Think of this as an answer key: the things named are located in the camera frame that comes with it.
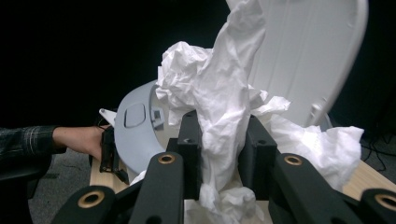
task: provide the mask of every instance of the crumpled white fabric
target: crumpled white fabric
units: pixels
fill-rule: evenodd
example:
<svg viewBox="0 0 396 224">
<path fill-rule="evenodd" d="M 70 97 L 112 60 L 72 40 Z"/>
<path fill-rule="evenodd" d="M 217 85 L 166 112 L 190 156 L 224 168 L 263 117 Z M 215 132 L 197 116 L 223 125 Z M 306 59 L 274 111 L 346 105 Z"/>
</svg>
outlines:
<svg viewBox="0 0 396 224">
<path fill-rule="evenodd" d="M 236 157 L 245 144 L 250 114 L 266 120 L 266 128 L 271 130 L 281 150 L 302 153 L 311 159 L 336 188 L 353 171 L 353 167 L 347 168 L 345 164 L 344 172 L 337 170 L 337 165 L 344 161 L 337 159 L 343 158 L 346 148 L 351 149 L 350 144 L 348 165 L 354 165 L 355 159 L 360 158 L 360 153 L 354 155 L 360 149 L 356 130 L 321 133 L 315 127 L 305 130 L 287 123 L 278 116 L 289 108 L 287 99 L 275 96 L 266 102 L 268 92 L 248 85 L 254 53 L 264 39 L 262 5 L 258 0 L 227 3 L 231 13 L 213 49 L 180 41 L 163 54 L 162 66 L 158 68 L 156 94 L 169 106 L 169 125 L 178 127 L 182 116 L 195 109 L 203 132 L 200 200 L 185 201 L 185 223 L 263 223 L 263 212 L 253 191 L 242 186 L 236 170 Z M 305 142 L 309 143 L 311 133 L 316 135 L 316 141 L 330 142 L 305 145 L 299 141 L 307 139 Z M 295 151 L 291 145 L 302 150 Z M 323 153 L 327 147 L 334 149 Z M 322 157 L 333 153 L 340 155 L 332 156 L 330 161 Z"/>
</svg>

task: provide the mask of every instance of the white plastic chair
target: white plastic chair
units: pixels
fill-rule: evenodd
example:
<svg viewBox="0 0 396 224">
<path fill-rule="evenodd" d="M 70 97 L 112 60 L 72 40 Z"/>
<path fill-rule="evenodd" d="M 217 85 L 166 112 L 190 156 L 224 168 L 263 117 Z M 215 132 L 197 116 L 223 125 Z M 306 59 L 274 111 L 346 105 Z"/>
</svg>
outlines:
<svg viewBox="0 0 396 224">
<path fill-rule="evenodd" d="M 360 49 L 367 0 L 262 0 L 265 38 L 248 83 L 291 101 L 282 116 L 325 122 Z"/>
</svg>

